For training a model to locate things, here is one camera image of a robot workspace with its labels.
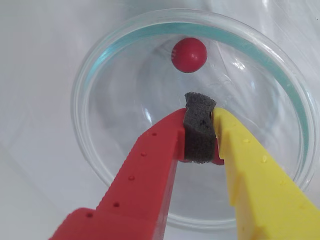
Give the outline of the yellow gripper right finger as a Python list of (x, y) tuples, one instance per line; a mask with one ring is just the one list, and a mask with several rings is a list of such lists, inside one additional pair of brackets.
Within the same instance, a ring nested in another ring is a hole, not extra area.
[(319, 239), (320, 211), (251, 132), (223, 108), (212, 122), (238, 239)]

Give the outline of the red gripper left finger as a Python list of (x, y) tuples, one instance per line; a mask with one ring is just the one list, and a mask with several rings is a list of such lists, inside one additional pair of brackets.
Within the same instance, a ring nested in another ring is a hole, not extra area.
[(204, 164), (215, 158), (216, 102), (195, 92), (185, 99), (185, 108), (138, 137), (97, 208), (70, 213), (54, 240), (163, 239), (178, 162)]

